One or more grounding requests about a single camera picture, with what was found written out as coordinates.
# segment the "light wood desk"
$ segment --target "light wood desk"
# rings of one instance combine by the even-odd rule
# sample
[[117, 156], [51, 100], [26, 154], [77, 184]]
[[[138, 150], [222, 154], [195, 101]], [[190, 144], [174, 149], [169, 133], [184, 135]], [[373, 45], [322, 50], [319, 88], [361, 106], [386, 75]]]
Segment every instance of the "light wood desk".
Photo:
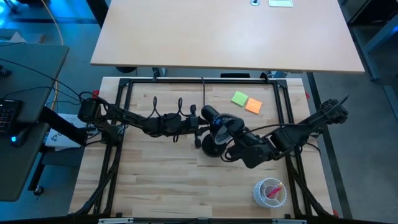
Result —
[[93, 65], [363, 73], [336, 0], [113, 0]]
[[[119, 78], [103, 78], [99, 95], [114, 102], [118, 83]], [[310, 115], [303, 83], [301, 79], [288, 79], [287, 83], [295, 122], [298, 123]], [[236, 90], [263, 102], [260, 115], [230, 102]], [[179, 97], [183, 98], [184, 113], [189, 112], [192, 104], [196, 104], [200, 111], [203, 106], [202, 91], [202, 84], [135, 83], [129, 110], [148, 116], [152, 111], [152, 98], [156, 96], [157, 109], [161, 114], [176, 111]], [[126, 91], [121, 100], [122, 108], [125, 95]], [[214, 106], [220, 113], [241, 117], [248, 128], [279, 122], [274, 97], [274, 89], [270, 85], [206, 84], [206, 104]], [[256, 133], [270, 131], [272, 128]], [[284, 159], [264, 162], [255, 169], [248, 169], [241, 160], [225, 163], [220, 158], [207, 157], [201, 149], [195, 149], [193, 140], [193, 135], [180, 136], [178, 142], [173, 143], [172, 138], [151, 138], [140, 129], [129, 127], [124, 137], [112, 213], [123, 212], [124, 217], [151, 218], [283, 218], [286, 213], [293, 215]], [[105, 145], [102, 144], [86, 147], [71, 212], [77, 211], [98, 185], [104, 150]], [[304, 146], [302, 160], [308, 188], [331, 213], [318, 151]], [[266, 177], [278, 178], [287, 186], [288, 197], [283, 207], [262, 208], [252, 199], [254, 184]], [[304, 211], [300, 191], [298, 195]], [[105, 190], [102, 208], [106, 197]]]

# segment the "green sticky note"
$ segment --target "green sticky note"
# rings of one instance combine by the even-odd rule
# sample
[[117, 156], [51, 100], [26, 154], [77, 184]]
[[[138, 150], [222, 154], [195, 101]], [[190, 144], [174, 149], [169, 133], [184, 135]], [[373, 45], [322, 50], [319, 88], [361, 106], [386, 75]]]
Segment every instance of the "green sticky note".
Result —
[[244, 106], [244, 103], [248, 100], [248, 96], [241, 93], [240, 91], [236, 91], [234, 96], [232, 97], [231, 101], [236, 103], [239, 106]]

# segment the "black desk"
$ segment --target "black desk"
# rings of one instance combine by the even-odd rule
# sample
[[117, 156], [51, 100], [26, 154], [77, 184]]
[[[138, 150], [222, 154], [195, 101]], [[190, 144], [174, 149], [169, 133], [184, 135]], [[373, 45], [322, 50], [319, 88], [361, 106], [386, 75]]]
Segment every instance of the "black desk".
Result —
[[[16, 44], [5, 47], [1, 47], [1, 45], [6, 44], [0, 43], [0, 59], [33, 68], [54, 79], [58, 77], [69, 51], [68, 47], [59, 45]], [[51, 91], [50, 88], [55, 83], [54, 80], [2, 60], [0, 60], [0, 64], [12, 71], [10, 77], [0, 78], [0, 97], [38, 86], [49, 87], [24, 91], [7, 97], [24, 102], [17, 122], [33, 126], [27, 142], [22, 147], [12, 147], [9, 136], [0, 137], [0, 201], [16, 201], [24, 188], [49, 127], [51, 126], [57, 131], [65, 129], [65, 126], [69, 128], [68, 131], [76, 131], [74, 129], [77, 128], [50, 109], [44, 108]], [[45, 123], [49, 125], [37, 122], [46, 120], [43, 117], [47, 118]]]

